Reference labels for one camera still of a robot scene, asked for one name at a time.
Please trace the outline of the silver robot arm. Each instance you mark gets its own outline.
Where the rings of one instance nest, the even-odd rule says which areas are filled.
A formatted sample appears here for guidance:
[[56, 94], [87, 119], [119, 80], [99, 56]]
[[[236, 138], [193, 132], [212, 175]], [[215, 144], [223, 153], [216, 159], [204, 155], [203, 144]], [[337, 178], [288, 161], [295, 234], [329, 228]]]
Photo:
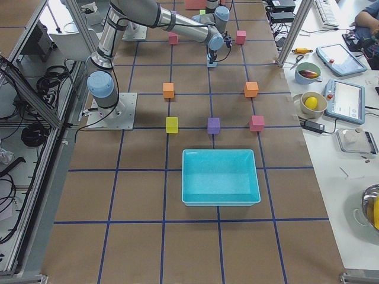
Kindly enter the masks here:
[[138, 127], [160, 127], [180, 112], [208, 113], [214, 83], [206, 64], [223, 64], [232, 52], [228, 19], [222, 5], [187, 18], [174, 1], [111, 1], [91, 63], [122, 90], [139, 93]]

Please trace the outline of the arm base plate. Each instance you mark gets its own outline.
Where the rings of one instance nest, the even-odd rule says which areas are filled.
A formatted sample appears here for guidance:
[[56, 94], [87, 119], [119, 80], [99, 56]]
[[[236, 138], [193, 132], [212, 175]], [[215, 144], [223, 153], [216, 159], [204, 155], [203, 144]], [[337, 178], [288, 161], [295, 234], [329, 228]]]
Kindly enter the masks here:
[[90, 130], [132, 130], [137, 105], [136, 92], [121, 92], [118, 105], [115, 110], [98, 108], [95, 99], [92, 100], [91, 107], [96, 111], [91, 111], [86, 122]]
[[144, 41], [147, 36], [147, 27], [129, 22], [124, 32], [123, 41]]

